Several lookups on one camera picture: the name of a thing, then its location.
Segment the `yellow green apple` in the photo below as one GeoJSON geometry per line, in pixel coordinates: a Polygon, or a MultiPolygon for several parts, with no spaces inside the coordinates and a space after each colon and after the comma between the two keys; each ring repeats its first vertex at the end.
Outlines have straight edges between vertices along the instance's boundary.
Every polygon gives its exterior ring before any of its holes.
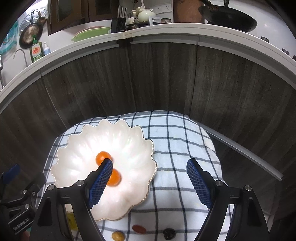
{"type": "Polygon", "coordinates": [[[68,224],[71,230],[77,231],[78,226],[75,220],[75,216],[71,212],[67,212],[67,219],[68,219],[68,224]]]}

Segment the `red cherry tomato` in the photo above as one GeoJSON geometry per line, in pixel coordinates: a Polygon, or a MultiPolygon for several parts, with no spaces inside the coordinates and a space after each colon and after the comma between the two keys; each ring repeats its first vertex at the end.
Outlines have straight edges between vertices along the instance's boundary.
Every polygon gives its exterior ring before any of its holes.
{"type": "Polygon", "coordinates": [[[136,233],[141,234],[141,235],[143,235],[147,232],[147,230],[141,225],[133,225],[132,230],[136,233]]]}

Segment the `yellow cherry tomato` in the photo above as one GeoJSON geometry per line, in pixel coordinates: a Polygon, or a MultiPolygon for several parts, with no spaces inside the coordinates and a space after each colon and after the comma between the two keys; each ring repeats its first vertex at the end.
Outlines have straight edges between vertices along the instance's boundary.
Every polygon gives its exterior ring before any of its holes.
{"type": "Polygon", "coordinates": [[[124,241],[125,240],[125,234],[120,231],[115,231],[111,234],[111,237],[114,241],[124,241]]]}

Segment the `blue checked white cloth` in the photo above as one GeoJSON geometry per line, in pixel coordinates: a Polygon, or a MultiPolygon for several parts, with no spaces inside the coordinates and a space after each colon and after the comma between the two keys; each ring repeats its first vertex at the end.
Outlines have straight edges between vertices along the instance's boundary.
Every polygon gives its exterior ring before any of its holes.
{"type": "Polygon", "coordinates": [[[85,125],[97,126],[103,119],[111,123],[125,120],[130,127],[140,126],[144,138],[154,144],[152,158],[158,167],[145,201],[134,206],[120,220],[96,221],[103,237],[112,240],[111,234],[120,231],[125,234],[125,240],[164,240],[163,230],[173,228],[176,231],[174,240],[194,240],[207,217],[208,208],[201,204],[187,175],[187,162],[195,159],[216,180],[222,180],[222,170],[210,137],[186,115],[155,110],[82,121],[53,143],[44,168],[46,184],[55,183],[50,170],[57,162],[57,150],[66,146],[68,137],[81,133],[85,125]],[[147,232],[136,233],[132,230],[133,225],[141,225],[147,232]]]}

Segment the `grey metal strip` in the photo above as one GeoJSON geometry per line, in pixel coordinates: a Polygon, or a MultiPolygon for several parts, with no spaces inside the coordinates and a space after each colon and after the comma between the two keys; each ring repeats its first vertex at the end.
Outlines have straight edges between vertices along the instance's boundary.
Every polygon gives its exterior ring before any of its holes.
{"type": "Polygon", "coordinates": [[[242,156],[244,156],[248,160],[252,161],[254,164],[256,164],[257,166],[262,168],[264,171],[269,173],[271,176],[276,178],[278,181],[282,181],[283,174],[280,171],[278,171],[276,168],[271,166],[269,163],[264,161],[262,158],[260,158],[259,156],[257,156],[253,152],[251,152],[250,150],[246,149],[242,145],[234,142],[233,140],[226,137],[225,135],[213,130],[212,128],[210,128],[210,127],[208,127],[208,126],[206,126],[206,125],[204,125],[204,124],[202,124],[200,122],[197,122],[197,124],[200,127],[202,127],[208,133],[208,135],[212,136],[214,139],[218,140],[222,144],[224,144],[224,145],[228,146],[229,148],[233,149],[234,151],[241,154],[242,156]]]}

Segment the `upper orange mandarin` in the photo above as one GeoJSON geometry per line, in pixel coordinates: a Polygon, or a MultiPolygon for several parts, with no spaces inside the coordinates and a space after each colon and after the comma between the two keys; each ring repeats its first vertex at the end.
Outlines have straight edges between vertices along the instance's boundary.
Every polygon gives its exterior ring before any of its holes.
{"type": "Polygon", "coordinates": [[[112,156],[105,151],[99,152],[95,158],[96,164],[100,166],[105,159],[109,159],[112,161],[112,156]]]}

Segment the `orange mandarin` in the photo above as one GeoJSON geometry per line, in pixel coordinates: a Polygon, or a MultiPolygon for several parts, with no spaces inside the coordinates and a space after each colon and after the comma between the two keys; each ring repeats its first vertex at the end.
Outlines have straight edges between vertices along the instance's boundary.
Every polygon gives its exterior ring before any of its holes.
{"type": "Polygon", "coordinates": [[[112,156],[105,151],[99,152],[95,158],[96,164],[100,166],[105,159],[109,159],[112,161],[112,156]]]}
{"type": "Polygon", "coordinates": [[[121,182],[121,174],[116,169],[113,169],[111,176],[107,182],[107,186],[114,187],[114,186],[117,186],[120,182],[121,182]]]}

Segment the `dark purple grape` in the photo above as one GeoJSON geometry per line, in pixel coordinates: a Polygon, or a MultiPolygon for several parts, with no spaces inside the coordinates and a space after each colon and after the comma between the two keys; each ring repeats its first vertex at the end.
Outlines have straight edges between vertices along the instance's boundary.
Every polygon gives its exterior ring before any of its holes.
{"type": "Polygon", "coordinates": [[[173,228],[166,228],[163,230],[165,240],[172,240],[176,237],[176,231],[173,228]]]}

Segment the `lower orange mandarin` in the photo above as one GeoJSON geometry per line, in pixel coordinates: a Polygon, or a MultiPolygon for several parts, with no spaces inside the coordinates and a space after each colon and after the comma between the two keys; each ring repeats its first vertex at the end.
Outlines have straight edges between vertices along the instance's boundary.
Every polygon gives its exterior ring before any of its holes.
{"type": "Polygon", "coordinates": [[[120,182],[121,182],[121,174],[116,169],[113,169],[111,176],[107,182],[107,186],[114,187],[114,186],[117,186],[120,182]]]}

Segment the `white scalloped bowl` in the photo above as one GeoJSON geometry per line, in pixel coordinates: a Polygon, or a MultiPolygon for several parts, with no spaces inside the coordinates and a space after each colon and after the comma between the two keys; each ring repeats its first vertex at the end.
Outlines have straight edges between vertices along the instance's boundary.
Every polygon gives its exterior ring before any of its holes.
{"type": "Polygon", "coordinates": [[[106,186],[91,213],[95,221],[117,221],[145,201],[158,168],[152,158],[154,144],[144,138],[140,126],[130,127],[125,120],[111,123],[106,119],[97,126],[85,125],[81,133],[71,134],[66,146],[57,150],[57,162],[50,172],[58,188],[72,186],[97,170],[95,158],[102,151],[112,157],[121,181],[116,186],[106,186]]]}

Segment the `green dish soap bottle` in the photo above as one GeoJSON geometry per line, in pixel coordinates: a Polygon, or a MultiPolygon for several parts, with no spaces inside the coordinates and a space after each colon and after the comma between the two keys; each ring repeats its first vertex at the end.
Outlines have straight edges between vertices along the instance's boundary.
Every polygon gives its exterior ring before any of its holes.
{"type": "Polygon", "coordinates": [[[32,46],[30,47],[31,61],[34,63],[44,56],[42,42],[37,41],[36,35],[33,35],[32,46]]]}

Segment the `small white pump bottle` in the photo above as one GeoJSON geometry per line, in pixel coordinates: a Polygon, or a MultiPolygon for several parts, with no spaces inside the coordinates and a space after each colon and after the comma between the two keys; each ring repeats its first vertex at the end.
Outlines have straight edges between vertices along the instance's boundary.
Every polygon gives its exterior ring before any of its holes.
{"type": "Polygon", "coordinates": [[[44,42],[44,55],[48,55],[51,52],[47,42],[44,42]]]}

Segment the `hanging copper frying pan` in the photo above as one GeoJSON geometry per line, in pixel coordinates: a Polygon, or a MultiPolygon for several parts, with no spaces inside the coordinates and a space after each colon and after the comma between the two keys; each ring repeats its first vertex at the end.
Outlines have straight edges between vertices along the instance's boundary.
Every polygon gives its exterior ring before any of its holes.
{"type": "Polygon", "coordinates": [[[29,25],[24,28],[20,35],[19,45],[22,49],[28,49],[33,45],[34,40],[39,40],[43,33],[43,26],[33,22],[33,13],[31,13],[29,25]]]}

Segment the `green tray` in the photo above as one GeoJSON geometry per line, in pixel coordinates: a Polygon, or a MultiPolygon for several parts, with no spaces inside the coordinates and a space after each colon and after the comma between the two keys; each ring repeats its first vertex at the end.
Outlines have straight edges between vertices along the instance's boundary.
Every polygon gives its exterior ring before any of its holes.
{"type": "Polygon", "coordinates": [[[94,26],[89,27],[84,30],[81,30],[80,32],[77,32],[73,38],[71,39],[72,42],[78,42],[81,40],[85,40],[88,38],[106,35],[109,33],[111,27],[104,27],[104,26],[94,26]]]}

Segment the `black knife block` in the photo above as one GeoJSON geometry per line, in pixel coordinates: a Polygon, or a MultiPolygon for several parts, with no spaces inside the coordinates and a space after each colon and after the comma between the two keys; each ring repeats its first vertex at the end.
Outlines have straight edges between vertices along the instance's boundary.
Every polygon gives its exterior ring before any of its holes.
{"type": "Polygon", "coordinates": [[[126,11],[125,6],[118,6],[117,17],[111,20],[111,33],[125,32],[126,11]]]}

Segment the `cream ceramic teapot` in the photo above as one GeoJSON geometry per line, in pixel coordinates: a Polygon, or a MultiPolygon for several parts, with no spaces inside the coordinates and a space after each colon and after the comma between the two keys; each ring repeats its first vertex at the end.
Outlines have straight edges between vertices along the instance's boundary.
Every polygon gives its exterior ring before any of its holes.
{"type": "Polygon", "coordinates": [[[140,23],[143,23],[143,22],[148,22],[149,17],[151,16],[156,16],[153,9],[142,9],[140,10],[137,18],[140,23]]]}

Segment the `black wok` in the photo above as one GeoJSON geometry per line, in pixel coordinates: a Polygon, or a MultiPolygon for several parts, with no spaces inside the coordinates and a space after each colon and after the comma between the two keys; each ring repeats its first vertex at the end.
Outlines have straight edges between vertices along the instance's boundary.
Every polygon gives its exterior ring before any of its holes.
{"type": "Polygon", "coordinates": [[[202,17],[212,25],[227,27],[245,33],[257,27],[257,21],[250,15],[230,8],[229,1],[223,1],[223,6],[212,4],[210,1],[201,1],[204,5],[198,7],[202,17]]]}

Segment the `wooden cutting board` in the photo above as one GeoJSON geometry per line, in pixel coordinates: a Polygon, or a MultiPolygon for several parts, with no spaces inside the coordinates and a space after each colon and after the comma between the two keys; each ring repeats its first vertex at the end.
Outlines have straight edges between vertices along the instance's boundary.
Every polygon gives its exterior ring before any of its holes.
{"type": "Polygon", "coordinates": [[[198,8],[204,4],[196,0],[173,0],[175,23],[205,23],[198,8]]]}

